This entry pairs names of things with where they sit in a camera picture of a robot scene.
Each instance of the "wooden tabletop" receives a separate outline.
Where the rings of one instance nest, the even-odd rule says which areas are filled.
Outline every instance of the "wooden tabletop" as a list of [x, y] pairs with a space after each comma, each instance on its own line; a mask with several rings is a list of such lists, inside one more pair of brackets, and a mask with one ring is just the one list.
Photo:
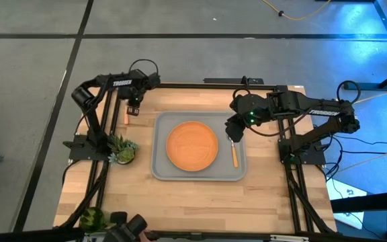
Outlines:
[[[289, 86], [289, 89], [304, 93], [301, 86]], [[130, 116], [129, 125], [124, 124], [124, 107], [121, 107], [116, 134], [133, 140], [140, 149], [131, 164], [110, 167], [102, 208], [109, 212], [126, 211], [129, 217], [140, 214], [150, 230], [293, 233], [288, 185], [277, 150], [278, 136], [263, 137], [245, 131], [247, 173], [240, 181], [160, 181], [151, 174], [153, 130], [158, 114], [175, 110], [230, 111], [232, 92], [229, 89], [156, 88], [146, 93], [140, 115]], [[265, 96], [267, 91], [252, 93]], [[112, 117], [115, 96], [109, 117]], [[103, 103], [97, 109], [99, 116]], [[110, 120], [106, 124], [107, 132]], [[85, 133], [86, 128], [82, 124], [79, 131]], [[256, 129], [278, 132], [277, 122], [262, 124]], [[296, 125], [298, 134], [311, 129], [309, 116]], [[67, 172], [54, 225], [66, 221], [82, 201], [90, 167], [90, 161], [80, 161]], [[328, 226], [336, 229], [323, 174], [312, 165], [303, 168], [311, 204]], [[299, 201], [298, 210], [302, 229], [306, 230]]]

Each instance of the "gray floor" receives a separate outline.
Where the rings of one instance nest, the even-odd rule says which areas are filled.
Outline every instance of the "gray floor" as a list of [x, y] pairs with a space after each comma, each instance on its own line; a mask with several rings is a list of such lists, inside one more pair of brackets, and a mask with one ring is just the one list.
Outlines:
[[[76, 33], [86, 0], [0, 1], [0, 33]], [[272, 1], [288, 15], [303, 16], [321, 2]], [[387, 15], [387, 0], [380, 1]], [[261, 1], [103, 0], [93, 5], [86, 33], [385, 34], [370, 3], [330, 3], [301, 22], [278, 17]], [[0, 40], [0, 232], [10, 230], [73, 40]], [[52, 225], [62, 171], [80, 116], [70, 97], [84, 80], [126, 71], [138, 58], [155, 60], [162, 81], [202, 82], [206, 77], [262, 77], [269, 84], [304, 85], [311, 97], [334, 98], [341, 81], [387, 78], [387, 41], [148, 39], [83, 40], [34, 197], [27, 230]], [[144, 71], [152, 69], [138, 65]], [[378, 92], [364, 92], [362, 97]], [[350, 99], [355, 92], [345, 91]], [[351, 136], [387, 140], [387, 96], [357, 104], [361, 130]], [[315, 118], [320, 124], [324, 120]], [[352, 151], [387, 151], [342, 140]], [[334, 162], [338, 149], [326, 153]], [[344, 155], [342, 167], [370, 158]], [[342, 182], [373, 193], [387, 192], [387, 158], [338, 173]]]

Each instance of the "gray tray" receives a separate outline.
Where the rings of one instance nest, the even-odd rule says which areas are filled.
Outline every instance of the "gray tray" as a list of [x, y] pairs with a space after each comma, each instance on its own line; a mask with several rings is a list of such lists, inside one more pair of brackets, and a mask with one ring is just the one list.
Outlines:
[[[155, 134], [152, 149], [152, 174], [161, 180], [177, 181], [223, 181], [233, 182], [243, 178], [247, 164], [244, 139], [235, 143], [239, 166], [232, 162], [231, 143], [226, 137], [226, 120], [233, 114], [228, 112], [163, 112], [155, 122]], [[167, 138], [179, 124], [198, 121], [209, 126], [218, 138], [218, 155], [213, 163], [201, 171], [184, 171], [176, 167], [167, 156]]]

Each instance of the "orange plate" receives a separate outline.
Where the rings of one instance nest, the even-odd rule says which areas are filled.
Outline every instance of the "orange plate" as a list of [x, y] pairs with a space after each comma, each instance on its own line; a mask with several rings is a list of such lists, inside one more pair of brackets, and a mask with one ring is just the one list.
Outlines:
[[218, 139], [201, 122], [184, 122], [169, 133], [167, 154], [171, 162], [185, 171], [207, 168], [218, 154]]

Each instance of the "wooden table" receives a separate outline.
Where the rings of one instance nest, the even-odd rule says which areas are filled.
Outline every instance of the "wooden table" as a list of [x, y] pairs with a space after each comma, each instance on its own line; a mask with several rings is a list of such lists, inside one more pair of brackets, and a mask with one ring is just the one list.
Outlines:
[[[289, 90], [304, 93], [300, 86], [289, 86]], [[141, 148], [131, 164], [110, 167], [102, 208], [112, 212], [126, 211], [129, 217], [141, 214], [150, 230], [293, 233], [288, 185], [277, 151], [278, 136], [263, 137], [246, 129], [247, 173], [240, 181], [159, 181], [151, 174], [153, 130], [158, 114], [173, 110], [228, 111], [232, 92], [229, 89], [157, 88], [146, 93], [140, 115], [130, 117], [129, 125], [124, 124], [124, 108], [121, 107], [116, 134], [133, 140]], [[267, 91], [253, 90], [252, 93], [265, 96]], [[102, 115], [103, 103], [97, 109], [98, 116]], [[113, 115], [112, 110], [110, 107], [109, 117]], [[107, 132], [110, 120], [106, 125]], [[256, 129], [278, 132], [277, 122]], [[296, 125], [298, 134], [311, 129], [309, 116]], [[79, 131], [85, 133], [86, 125], [80, 125]], [[90, 167], [90, 161], [80, 161], [68, 171], [54, 225], [66, 221], [83, 199]], [[312, 165], [303, 168], [311, 204], [335, 230], [323, 174]], [[306, 230], [299, 201], [298, 210], [302, 229]]]

